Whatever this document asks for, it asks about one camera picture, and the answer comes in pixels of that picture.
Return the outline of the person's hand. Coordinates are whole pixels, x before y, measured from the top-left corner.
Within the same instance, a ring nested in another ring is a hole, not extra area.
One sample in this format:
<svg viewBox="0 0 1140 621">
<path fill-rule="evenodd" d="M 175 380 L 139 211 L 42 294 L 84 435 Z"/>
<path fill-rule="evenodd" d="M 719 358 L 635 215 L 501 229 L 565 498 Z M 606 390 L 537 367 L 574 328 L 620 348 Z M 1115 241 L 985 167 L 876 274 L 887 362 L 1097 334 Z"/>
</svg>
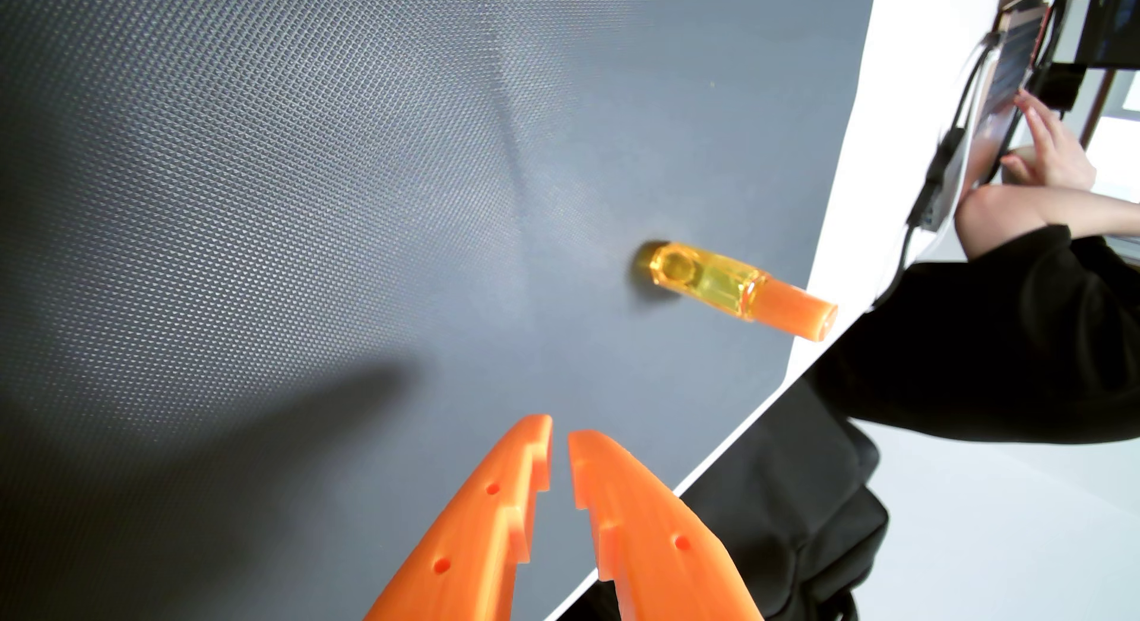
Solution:
<svg viewBox="0 0 1140 621">
<path fill-rule="evenodd" d="M 1062 124 L 1058 113 L 1025 89 L 1017 91 L 1013 104 L 1031 130 L 1033 145 L 1013 148 L 1000 158 L 1005 183 L 1090 191 L 1097 169 L 1077 134 Z"/>
</svg>

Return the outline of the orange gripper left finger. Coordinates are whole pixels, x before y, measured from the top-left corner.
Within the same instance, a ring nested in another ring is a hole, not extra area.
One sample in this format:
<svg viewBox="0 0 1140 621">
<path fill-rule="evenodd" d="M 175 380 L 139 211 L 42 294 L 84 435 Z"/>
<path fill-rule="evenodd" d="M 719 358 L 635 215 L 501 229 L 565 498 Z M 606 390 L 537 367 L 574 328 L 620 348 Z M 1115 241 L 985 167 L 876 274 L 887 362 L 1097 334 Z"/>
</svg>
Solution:
<svg viewBox="0 0 1140 621">
<path fill-rule="evenodd" d="M 366 620 L 508 620 L 530 559 L 536 496 L 549 489 L 553 419 L 529 414 L 499 439 L 366 614 Z"/>
</svg>

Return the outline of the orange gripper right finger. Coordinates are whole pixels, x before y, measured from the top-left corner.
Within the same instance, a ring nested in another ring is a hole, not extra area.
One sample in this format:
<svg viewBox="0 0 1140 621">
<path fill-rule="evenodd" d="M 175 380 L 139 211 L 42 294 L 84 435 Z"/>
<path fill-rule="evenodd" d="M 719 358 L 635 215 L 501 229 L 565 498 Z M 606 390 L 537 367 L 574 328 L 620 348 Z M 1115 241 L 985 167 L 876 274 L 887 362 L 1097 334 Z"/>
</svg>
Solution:
<svg viewBox="0 0 1140 621">
<path fill-rule="evenodd" d="M 594 428 L 571 432 L 568 454 L 622 620 L 762 620 L 720 539 L 633 454 Z"/>
</svg>

